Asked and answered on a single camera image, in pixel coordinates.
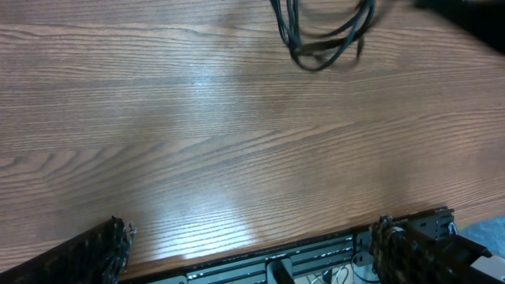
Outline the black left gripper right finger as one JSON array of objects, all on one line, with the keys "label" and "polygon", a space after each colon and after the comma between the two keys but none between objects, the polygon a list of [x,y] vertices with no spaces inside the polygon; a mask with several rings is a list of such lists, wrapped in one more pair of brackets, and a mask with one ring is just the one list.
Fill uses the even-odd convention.
[{"label": "black left gripper right finger", "polygon": [[470,239],[429,237],[390,215],[369,230],[373,271],[382,283],[504,284],[504,258]]}]

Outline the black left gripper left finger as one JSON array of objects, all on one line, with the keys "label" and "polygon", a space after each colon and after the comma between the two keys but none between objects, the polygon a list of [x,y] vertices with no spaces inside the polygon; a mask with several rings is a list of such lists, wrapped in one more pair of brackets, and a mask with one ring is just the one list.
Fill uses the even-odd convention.
[{"label": "black left gripper left finger", "polygon": [[117,284],[137,229],[109,220],[1,273],[1,284]]}]

